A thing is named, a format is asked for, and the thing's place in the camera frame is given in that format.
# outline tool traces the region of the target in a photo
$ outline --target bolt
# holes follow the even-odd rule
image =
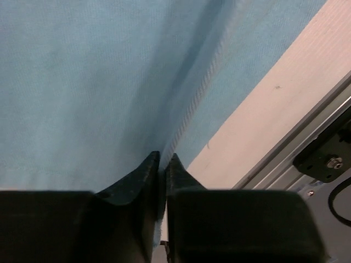
[[[342,165],[343,163],[341,157],[333,157],[327,163],[328,168],[334,168],[335,170],[340,169]]]

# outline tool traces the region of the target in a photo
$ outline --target metal screw head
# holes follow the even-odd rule
[[[335,170],[340,169],[342,165],[343,163],[341,157],[333,157],[327,163],[328,168],[333,168]]]

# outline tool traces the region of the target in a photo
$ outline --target metal frame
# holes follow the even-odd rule
[[[321,184],[300,173],[292,161],[351,107],[351,71],[233,188],[301,191],[308,198]]]

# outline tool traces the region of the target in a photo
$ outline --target black cable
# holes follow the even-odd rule
[[[346,187],[351,185],[351,177],[346,179],[345,181],[341,182],[337,187],[335,187],[333,189],[333,191],[331,191],[331,193],[329,194],[328,197],[328,207],[330,212],[333,214],[333,216],[335,216],[335,218],[342,224],[351,227],[351,220],[348,220],[342,216],[340,216],[334,208],[334,200],[336,198],[336,196],[343,191]]]

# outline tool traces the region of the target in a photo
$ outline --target screw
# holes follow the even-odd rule
[[[341,157],[333,157],[327,163],[328,168],[334,168],[335,170],[340,169],[342,165],[343,163]]]

